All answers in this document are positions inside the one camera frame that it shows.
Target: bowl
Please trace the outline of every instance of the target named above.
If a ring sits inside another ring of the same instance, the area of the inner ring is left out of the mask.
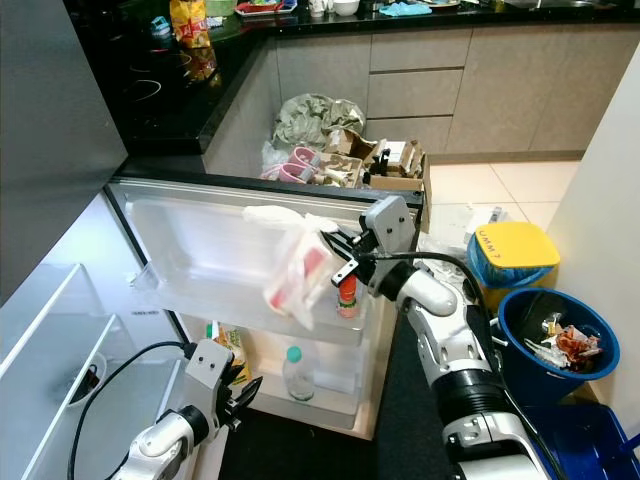
[[[333,0],[333,8],[341,17],[353,15],[358,10],[360,0]]]

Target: yellow lid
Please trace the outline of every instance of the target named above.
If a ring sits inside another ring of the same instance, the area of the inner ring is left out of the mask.
[[[560,263],[560,255],[551,239],[532,223],[482,225],[476,229],[476,239],[494,267],[536,268]]]

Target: water bottle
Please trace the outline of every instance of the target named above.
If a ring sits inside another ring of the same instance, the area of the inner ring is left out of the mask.
[[[313,369],[308,359],[302,358],[300,347],[290,347],[282,366],[282,376],[289,395],[307,401],[313,397]]]

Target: dark floor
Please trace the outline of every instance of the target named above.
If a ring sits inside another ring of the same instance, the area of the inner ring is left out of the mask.
[[[442,480],[442,424],[420,365],[415,333],[400,320],[372,442],[249,410],[230,434],[220,478]]]

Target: refrigerator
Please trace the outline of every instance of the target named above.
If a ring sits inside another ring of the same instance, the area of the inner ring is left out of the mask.
[[[312,330],[275,314],[262,286],[284,231],[242,212],[277,205],[357,231],[389,192],[148,164],[114,176],[126,153],[68,16],[61,2],[35,4],[3,9],[0,478],[65,478],[86,372],[99,385],[141,348],[198,341],[217,322],[239,329],[251,374],[263,377],[251,408],[372,439],[394,306],[359,285],[360,313],[346,319],[327,286]],[[422,196],[404,196],[417,225]],[[282,378],[293,345],[313,358],[306,402]],[[184,406],[184,368],[180,350],[158,349],[105,388],[82,430],[77,479],[105,478],[137,433]]]

